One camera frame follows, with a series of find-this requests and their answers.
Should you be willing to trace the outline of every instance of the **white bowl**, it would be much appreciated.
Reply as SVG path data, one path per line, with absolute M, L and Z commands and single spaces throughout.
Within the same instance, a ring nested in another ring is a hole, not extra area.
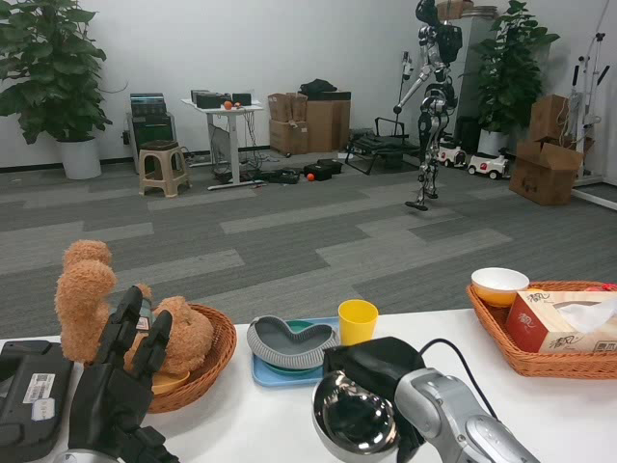
M 511 306 L 517 291 L 529 288 L 529 279 L 509 268 L 481 268 L 471 274 L 471 281 L 478 296 L 495 307 Z

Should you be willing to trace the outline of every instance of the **gray carpet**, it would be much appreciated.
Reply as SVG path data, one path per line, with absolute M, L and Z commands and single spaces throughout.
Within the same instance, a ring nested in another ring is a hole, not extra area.
M 318 157 L 294 156 L 302 166 Z M 403 205 L 416 174 L 345 167 L 325 182 L 209 192 L 208 168 L 173 200 L 137 194 L 130 164 L 69 181 L 62 170 L 0 176 L 0 338 L 59 333 L 55 284 L 63 250 L 102 239 L 119 284 L 145 282 L 157 301 L 181 294 L 235 322 L 257 314 L 334 315 L 347 298 L 382 313 L 469 307 L 465 286 L 484 266 L 537 280 L 617 278 L 617 215 L 574 199 L 541 207 L 507 181 L 442 169 L 427 213 Z

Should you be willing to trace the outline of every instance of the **plant pot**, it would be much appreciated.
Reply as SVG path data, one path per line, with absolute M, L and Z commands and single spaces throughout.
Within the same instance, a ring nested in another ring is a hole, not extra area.
M 482 130 L 480 132 L 480 144 L 478 145 L 478 152 L 484 152 L 485 154 L 499 155 L 499 150 L 502 148 L 508 148 L 510 134 L 504 132 L 488 132 Z
M 83 180 L 100 176 L 98 145 L 94 137 L 81 142 L 59 141 L 58 144 L 67 178 Z

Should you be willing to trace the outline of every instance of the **white toy car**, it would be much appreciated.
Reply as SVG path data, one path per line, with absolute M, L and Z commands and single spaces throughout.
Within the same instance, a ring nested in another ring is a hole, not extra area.
M 438 160 L 445 167 L 467 166 L 467 153 L 452 140 L 451 137 L 443 137 L 440 140 L 440 154 Z
M 502 177 L 510 177 L 510 160 L 511 157 L 506 150 L 499 150 L 499 156 L 479 152 L 471 157 L 467 172 L 474 175 L 488 174 L 492 180 L 497 180 Z

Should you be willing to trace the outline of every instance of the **table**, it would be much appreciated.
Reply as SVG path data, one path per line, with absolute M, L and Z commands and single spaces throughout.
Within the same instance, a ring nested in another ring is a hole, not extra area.
M 244 116 L 245 114 L 254 113 L 256 111 L 263 111 L 263 108 L 257 104 L 251 106 L 242 106 L 241 108 L 234 108 L 227 110 L 223 106 L 213 109 L 201 109 L 190 99 L 185 98 L 181 100 L 184 104 L 188 104 L 196 111 L 204 113 L 207 116 L 206 134 L 208 140 L 212 140 L 212 134 L 210 133 L 210 125 L 214 125 L 214 115 L 226 116 L 229 121 L 229 156 L 231 161 L 231 183 L 224 185 L 209 186 L 208 190 L 220 190 L 223 188 L 233 188 L 236 186 L 255 185 L 257 183 L 263 183 L 261 180 L 241 181 L 240 180 L 240 157 L 238 155 L 238 130 L 236 119 L 238 116 Z
M 336 463 L 312 427 L 312 387 L 271 390 L 255 384 L 247 325 L 237 325 L 237 331 L 236 352 L 210 391 L 176 412 L 148 415 L 144 425 L 153 425 L 166 436 L 168 450 L 182 463 Z M 613 437 L 617 381 L 519 376 L 471 310 L 383 315 L 375 336 L 396 336 L 416 348 L 436 337 L 456 343 L 499 418 L 542 462 L 607 462 L 617 454 Z M 425 361 L 469 384 L 458 358 L 446 346 L 431 347 Z M 79 374 L 76 368 L 73 389 Z M 63 426 L 51 455 L 66 448 L 67 428 Z M 51 461 L 53 456 L 40 460 Z M 440 462 L 429 445 L 412 460 Z

